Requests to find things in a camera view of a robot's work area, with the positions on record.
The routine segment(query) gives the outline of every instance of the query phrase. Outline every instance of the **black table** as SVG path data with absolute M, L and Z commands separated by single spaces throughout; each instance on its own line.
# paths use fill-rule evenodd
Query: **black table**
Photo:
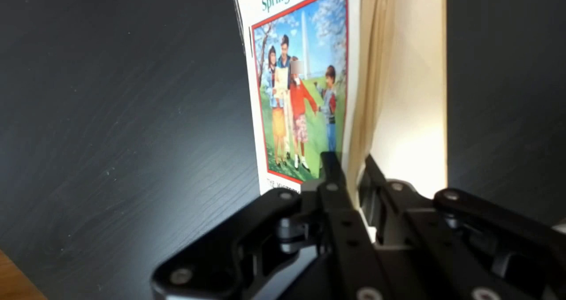
M 543 2 L 558 3 L 537 16 Z M 0 248 L 50 299 L 148 300 L 159 262 L 259 194 L 232 0 L 0 0 L 0 24 Z M 561 74 L 565 50 L 512 49 L 537 34 L 449 42 L 449 180 L 551 224 L 566 216 L 566 81 L 544 67 Z M 536 53 L 529 80 L 528 62 L 505 69 L 508 89 L 473 76 Z

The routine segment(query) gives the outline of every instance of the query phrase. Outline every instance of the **sky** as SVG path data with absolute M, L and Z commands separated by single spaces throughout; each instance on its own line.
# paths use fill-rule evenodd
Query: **sky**
M 309 64 L 310 73 L 315 76 L 322 76 L 326 72 L 326 68 L 329 65 L 336 67 L 336 72 L 340 73 L 341 69 L 334 64 L 333 52 L 329 38 L 324 38 L 320 40 L 317 37 L 317 30 L 315 29 L 315 24 L 311 22 L 311 19 L 315 12 L 319 9 L 319 0 L 312 2 L 298 10 L 291 12 L 291 15 L 297 23 L 294 25 L 289 25 L 287 23 L 281 23 L 276 25 L 277 34 L 277 44 L 275 45 L 275 51 L 277 52 L 277 57 L 281 55 L 281 38 L 284 34 L 289 36 L 289 55 L 297 56 L 299 60 L 305 60 L 303 56 L 303 38 L 302 38 L 302 22 L 301 14 L 305 12 L 306 27 L 307 27 L 307 38 L 309 41 Z

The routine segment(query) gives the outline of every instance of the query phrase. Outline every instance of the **green grass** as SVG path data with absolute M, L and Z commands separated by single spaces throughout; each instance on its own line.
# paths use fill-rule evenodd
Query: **green grass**
M 323 100 L 320 97 L 317 89 L 314 86 L 314 82 L 317 81 L 319 85 L 324 85 L 324 77 L 314 78 L 309 80 L 303 80 L 305 87 L 309 90 L 309 93 L 317 103 L 317 105 L 322 105 Z M 345 91 L 345 89 L 339 89 L 342 87 L 335 87 L 337 91 L 336 95 L 336 151 L 342 152 L 342 131 L 344 130 L 344 111 L 345 111 L 345 95 L 343 93 L 338 93 Z M 294 167 L 294 149 L 293 140 L 289 140 L 289 145 L 291 146 L 291 160 L 287 161 L 287 165 L 281 163 L 281 167 L 275 164 L 274 157 L 274 141 L 272 132 L 272 110 L 269 106 L 269 97 L 265 94 L 263 87 L 260 89 L 261 95 L 261 115 L 263 115 L 263 125 L 265 133 L 265 143 L 267 149 L 267 162 L 269 169 L 295 179 L 300 179 L 301 181 L 307 181 L 309 179 L 316 179 L 319 177 L 320 171 L 320 153 L 323 151 L 328 151 L 328 141 L 326 138 L 326 118 L 324 114 L 317 113 L 314 115 L 313 109 L 309 104 L 309 101 L 305 99 L 306 106 L 306 119 L 307 119 L 307 132 L 309 133 L 309 141 L 305 143 L 305 157 L 307 164 L 310 168 L 310 173 L 299 164 L 299 170 Z

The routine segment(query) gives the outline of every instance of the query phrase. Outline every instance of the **yellow skirt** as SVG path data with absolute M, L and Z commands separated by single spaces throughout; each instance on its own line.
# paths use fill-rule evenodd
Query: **yellow skirt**
M 283 108 L 274 107 L 273 108 L 273 136 L 274 137 L 285 137 L 285 114 L 283 113 Z

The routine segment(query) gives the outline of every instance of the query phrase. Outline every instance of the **metal bolt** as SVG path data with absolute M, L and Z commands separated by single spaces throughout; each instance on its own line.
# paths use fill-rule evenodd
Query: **metal bolt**
M 326 189 L 329 191 L 337 191 L 338 190 L 338 185 L 334 184 L 334 183 L 328 183 L 326 185 Z
M 474 288 L 471 292 L 471 297 L 474 300 L 501 300 L 501 297 L 497 292 L 486 287 Z
M 382 294 L 372 287 L 363 287 L 356 293 L 358 300 L 382 300 Z
M 456 192 L 444 192 L 444 197 L 446 197 L 447 199 L 449 199 L 450 201 L 458 201 L 459 199 L 459 195 Z
M 287 192 L 283 192 L 283 193 L 279 193 L 279 197 L 280 197 L 281 199 L 292 199 L 292 198 L 293 198 L 293 194 L 287 193 Z
M 182 285 L 189 282 L 191 278 L 192 278 L 192 271 L 186 268 L 179 268 L 171 273 L 169 280 L 174 285 Z
M 403 184 L 401 183 L 393 183 L 391 185 L 391 188 L 396 190 L 396 191 L 402 191 L 403 190 Z

